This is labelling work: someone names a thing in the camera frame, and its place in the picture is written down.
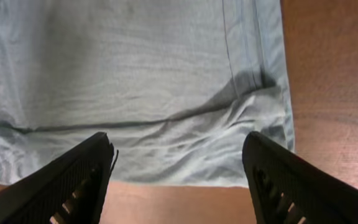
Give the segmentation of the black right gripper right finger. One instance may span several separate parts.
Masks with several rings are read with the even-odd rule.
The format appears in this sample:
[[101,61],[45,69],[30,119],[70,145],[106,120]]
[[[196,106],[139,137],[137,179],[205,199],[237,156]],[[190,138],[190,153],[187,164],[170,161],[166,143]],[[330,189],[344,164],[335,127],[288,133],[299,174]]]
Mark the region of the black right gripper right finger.
[[257,223],[358,223],[358,189],[253,131],[242,163]]

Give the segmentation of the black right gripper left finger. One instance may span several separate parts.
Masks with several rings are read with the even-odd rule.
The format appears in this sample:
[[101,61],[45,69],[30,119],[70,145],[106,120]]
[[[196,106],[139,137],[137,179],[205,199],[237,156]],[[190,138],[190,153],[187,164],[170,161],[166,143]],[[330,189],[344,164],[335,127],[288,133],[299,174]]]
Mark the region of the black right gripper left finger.
[[0,223],[99,223],[114,153],[98,132],[0,191]]

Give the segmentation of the light blue t-shirt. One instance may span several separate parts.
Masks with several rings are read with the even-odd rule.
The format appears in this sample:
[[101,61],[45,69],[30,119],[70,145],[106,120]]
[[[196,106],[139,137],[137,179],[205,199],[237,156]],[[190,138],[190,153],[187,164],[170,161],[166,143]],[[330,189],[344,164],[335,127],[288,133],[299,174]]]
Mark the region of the light blue t-shirt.
[[0,184],[105,132],[114,180],[245,187],[252,131],[295,148],[279,1],[0,1]]

